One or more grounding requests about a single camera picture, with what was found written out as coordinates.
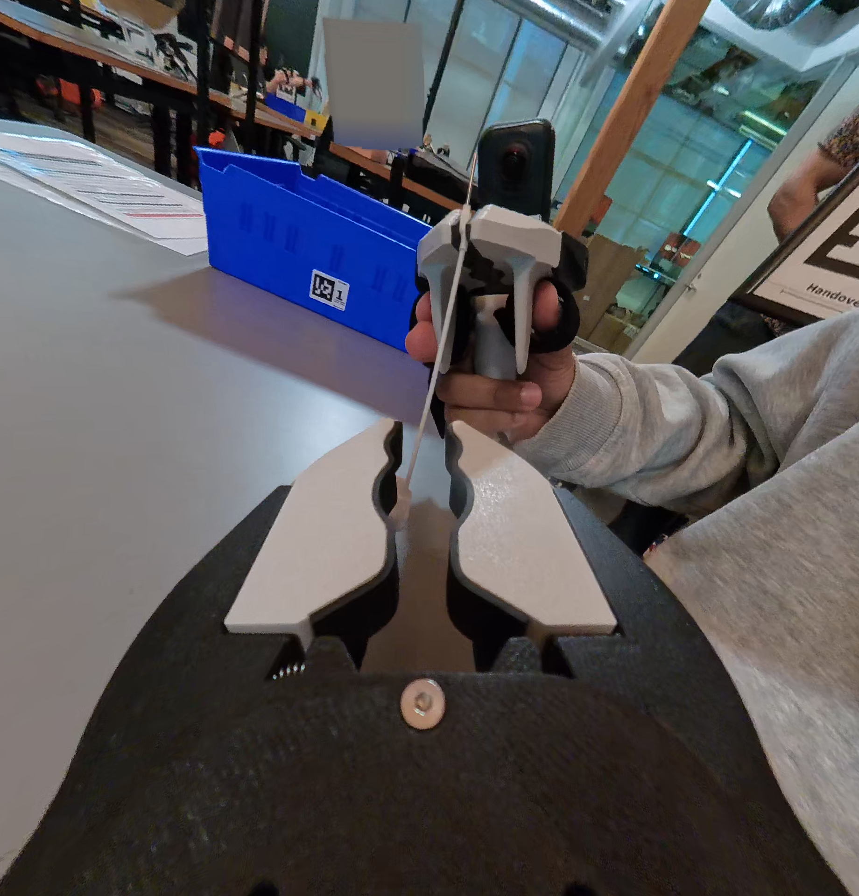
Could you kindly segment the small blue bin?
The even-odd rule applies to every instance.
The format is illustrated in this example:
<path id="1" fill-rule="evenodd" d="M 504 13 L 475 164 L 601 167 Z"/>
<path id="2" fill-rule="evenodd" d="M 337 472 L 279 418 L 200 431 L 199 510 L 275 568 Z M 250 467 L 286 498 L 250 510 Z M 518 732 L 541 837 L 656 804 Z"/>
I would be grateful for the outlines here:
<path id="1" fill-rule="evenodd" d="M 305 123 L 305 109 L 272 94 L 265 95 L 264 106 L 266 126 L 270 129 L 306 139 L 314 137 L 314 129 Z"/>

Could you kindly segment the person's grey sweatshirt torso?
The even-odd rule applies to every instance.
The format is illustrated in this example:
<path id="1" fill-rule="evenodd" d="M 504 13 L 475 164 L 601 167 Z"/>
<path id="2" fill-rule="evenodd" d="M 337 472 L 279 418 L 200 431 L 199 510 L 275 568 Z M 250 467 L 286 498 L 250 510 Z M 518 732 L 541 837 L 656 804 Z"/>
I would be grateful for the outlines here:
<path id="1" fill-rule="evenodd" d="M 714 646 L 787 802 L 859 894 L 859 423 L 648 566 Z"/>

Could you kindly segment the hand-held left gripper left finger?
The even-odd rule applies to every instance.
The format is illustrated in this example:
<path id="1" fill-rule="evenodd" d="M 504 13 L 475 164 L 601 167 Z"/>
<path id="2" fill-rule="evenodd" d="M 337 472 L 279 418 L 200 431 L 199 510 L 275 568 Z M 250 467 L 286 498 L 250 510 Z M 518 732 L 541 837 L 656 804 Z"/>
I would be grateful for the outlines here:
<path id="1" fill-rule="evenodd" d="M 288 635 L 307 649 L 332 615 L 389 581 L 401 437 L 383 418 L 295 478 L 224 618 L 229 633 Z"/>

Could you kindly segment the wooden beam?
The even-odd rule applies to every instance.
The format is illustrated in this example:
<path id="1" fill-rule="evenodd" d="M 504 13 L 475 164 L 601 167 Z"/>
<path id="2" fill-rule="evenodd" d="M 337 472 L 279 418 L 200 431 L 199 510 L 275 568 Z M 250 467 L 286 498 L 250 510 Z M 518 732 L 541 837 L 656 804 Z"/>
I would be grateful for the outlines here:
<path id="1" fill-rule="evenodd" d="M 665 2 L 585 163 L 561 204 L 553 227 L 579 238 L 689 44 L 708 1 Z"/>

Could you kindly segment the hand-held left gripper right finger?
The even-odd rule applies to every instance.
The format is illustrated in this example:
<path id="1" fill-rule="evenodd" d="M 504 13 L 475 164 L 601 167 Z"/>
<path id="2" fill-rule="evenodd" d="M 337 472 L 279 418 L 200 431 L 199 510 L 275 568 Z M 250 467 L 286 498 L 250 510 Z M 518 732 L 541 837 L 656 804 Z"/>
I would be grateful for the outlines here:
<path id="1" fill-rule="evenodd" d="M 459 585 L 537 641 L 614 634 L 615 614 L 545 476 L 462 421 L 446 433 L 446 468 Z"/>

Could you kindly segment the person's right forearm grey sleeve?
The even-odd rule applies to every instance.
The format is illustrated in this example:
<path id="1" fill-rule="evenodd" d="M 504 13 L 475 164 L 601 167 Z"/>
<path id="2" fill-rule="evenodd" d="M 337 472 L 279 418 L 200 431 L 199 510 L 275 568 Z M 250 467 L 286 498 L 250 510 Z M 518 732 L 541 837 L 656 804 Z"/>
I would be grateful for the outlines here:
<path id="1" fill-rule="evenodd" d="M 550 478 L 700 517 L 850 431 L 859 438 L 859 310 L 720 357 L 701 377 L 576 357 L 559 410 L 514 449 Z"/>

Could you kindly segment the blue plastic bin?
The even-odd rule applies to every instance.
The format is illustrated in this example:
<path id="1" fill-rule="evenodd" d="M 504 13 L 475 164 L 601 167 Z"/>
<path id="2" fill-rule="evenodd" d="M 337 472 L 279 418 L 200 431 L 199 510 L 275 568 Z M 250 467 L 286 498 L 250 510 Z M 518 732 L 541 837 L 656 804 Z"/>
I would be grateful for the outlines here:
<path id="1" fill-rule="evenodd" d="M 294 161 L 196 152 L 212 267 L 404 350 L 429 226 Z"/>

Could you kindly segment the long wooden workbench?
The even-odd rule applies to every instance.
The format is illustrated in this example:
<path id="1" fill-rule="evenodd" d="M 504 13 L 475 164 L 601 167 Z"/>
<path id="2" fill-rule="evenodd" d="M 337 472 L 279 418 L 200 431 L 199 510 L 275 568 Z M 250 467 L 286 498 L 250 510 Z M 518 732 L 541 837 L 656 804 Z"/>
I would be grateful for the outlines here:
<path id="1" fill-rule="evenodd" d="M 246 95 L 234 98 L 227 91 L 197 83 L 194 73 L 182 77 L 155 60 L 129 49 L 82 25 L 80 2 L 55 2 L 56 11 L 71 18 L 54 17 L 21 2 L 0 2 L 0 79 L 23 75 L 36 83 L 51 78 L 58 98 L 62 82 L 76 84 L 85 140 L 97 141 L 94 92 L 104 99 L 132 99 L 149 107 L 153 132 L 154 167 L 161 175 L 176 175 L 182 185 L 197 179 L 194 146 L 208 144 L 213 124 L 239 125 L 243 149 L 274 155 L 284 143 L 298 160 L 301 151 L 314 146 L 320 130 L 272 109 Z M 250 103 L 252 112 L 247 111 Z"/>

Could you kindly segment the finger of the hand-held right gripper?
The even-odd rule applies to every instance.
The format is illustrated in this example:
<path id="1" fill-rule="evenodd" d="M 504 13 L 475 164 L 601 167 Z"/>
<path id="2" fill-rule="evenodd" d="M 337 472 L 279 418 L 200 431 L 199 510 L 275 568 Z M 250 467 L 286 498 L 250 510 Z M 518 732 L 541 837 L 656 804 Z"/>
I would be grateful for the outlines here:
<path id="1" fill-rule="evenodd" d="M 473 326 L 473 306 L 467 286 L 464 259 L 461 273 L 456 267 L 461 248 L 469 243 L 472 212 L 461 223 L 462 209 L 453 210 L 420 241 L 417 248 L 417 279 L 428 288 L 430 311 L 437 348 L 441 350 L 440 370 L 449 370 L 465 358 Z"/>
<path id="2" fill-rule="evenodd" d="M 473 369 L 478 375 L 525 372 L 536 286 L 552 274 L 561 235 L 548 223 L 496 205 L 470 223 L 470 290 L 477 314 Z"/>

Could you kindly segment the black metal post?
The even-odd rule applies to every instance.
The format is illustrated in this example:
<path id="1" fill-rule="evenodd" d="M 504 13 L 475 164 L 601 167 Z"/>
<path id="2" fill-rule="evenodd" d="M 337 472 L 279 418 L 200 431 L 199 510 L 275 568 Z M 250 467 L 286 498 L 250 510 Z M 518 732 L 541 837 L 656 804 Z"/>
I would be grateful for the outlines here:
<path id="1" fill-rule="evenodd" d="M 197 146 L 208 143 L 210 133 L 211 20 L 214 1 L 196 1 L 193 17 L 197 51 Z"/>

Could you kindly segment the framed marker sign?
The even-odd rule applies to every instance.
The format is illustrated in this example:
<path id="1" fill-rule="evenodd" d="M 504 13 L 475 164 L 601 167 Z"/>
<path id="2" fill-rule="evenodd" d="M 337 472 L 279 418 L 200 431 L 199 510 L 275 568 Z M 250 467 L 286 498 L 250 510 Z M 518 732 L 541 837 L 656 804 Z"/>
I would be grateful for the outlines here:
<path id="1" fill-rule="evenodd" d="M 799 326 L 859 309 L 859 164 L 729 299 Z"/>

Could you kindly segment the wooden table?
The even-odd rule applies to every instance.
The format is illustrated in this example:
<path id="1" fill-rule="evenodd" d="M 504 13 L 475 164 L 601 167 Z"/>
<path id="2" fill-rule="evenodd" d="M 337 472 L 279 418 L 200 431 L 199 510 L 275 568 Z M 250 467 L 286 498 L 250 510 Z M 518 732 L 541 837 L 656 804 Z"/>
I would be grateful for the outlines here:
<path id="1" fill-rule="evenodd" d="M 360 172 L 379 178 L 387 184 L 389 205 L 401 210 L 414 211 L 420 206 L 442 209 L 442 215 L 461 205 L 431 192 L 426 187 L 413 183 L 404 177 L 405 166 L 410 152 L 395 153 L 392 161 L 379 161 L 379 151 L 367 151 L 347 147 L 331 141 L 328 153 L 339 161 L 344 161 Z"/>

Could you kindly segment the silver ventilation ductwork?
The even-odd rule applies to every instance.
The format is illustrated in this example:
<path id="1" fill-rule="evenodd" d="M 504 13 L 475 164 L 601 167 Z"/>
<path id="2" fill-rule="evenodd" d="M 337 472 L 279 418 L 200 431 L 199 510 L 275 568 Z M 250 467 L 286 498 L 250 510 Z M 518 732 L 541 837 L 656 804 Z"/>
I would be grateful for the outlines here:
<path id="1" fill-rule="evenodd" d="M 499 1 L 549 34 L 606 63 L 625 53 L 651 1 Z"/>

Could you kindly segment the black bag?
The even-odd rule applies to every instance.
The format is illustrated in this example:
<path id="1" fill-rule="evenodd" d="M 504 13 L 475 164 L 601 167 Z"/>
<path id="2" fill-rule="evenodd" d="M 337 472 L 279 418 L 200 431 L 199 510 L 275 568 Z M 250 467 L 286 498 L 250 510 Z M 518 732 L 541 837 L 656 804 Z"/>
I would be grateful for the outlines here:
<path id="1" fill-rule="evenodd" d="M 464 203 L 470 185 L 468 172 L 446 156 L 425 150 L 409 153 L 404 177 L 459 205 Z"/>

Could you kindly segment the person's right hand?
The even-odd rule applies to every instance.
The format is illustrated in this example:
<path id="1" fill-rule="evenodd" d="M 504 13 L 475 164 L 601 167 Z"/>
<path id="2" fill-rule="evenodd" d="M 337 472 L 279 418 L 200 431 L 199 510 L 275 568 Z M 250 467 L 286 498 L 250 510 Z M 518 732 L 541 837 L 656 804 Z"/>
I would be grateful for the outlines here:
<path id="1" fill-rule="evenodd" d="M 432 364 L 437 340 L 429 293 L 418 299 L 413 311 L 406 351 L 414 360 Z M 543 281 L 535 290 L 535 334 L 554 330 L 559 318 L 556 288 Z M 471 364 L 452 364 L 446 374 L 437 377 L 435 395 L 444 405 L 446 423 L 460 420 L 491 438 L 503 435 L 512 443 L 524 442 L 541 431 L 568 397 L 576 377 L 571 347 L 531 354 L 524 375 L 513 381 L 476 375 Z"/>

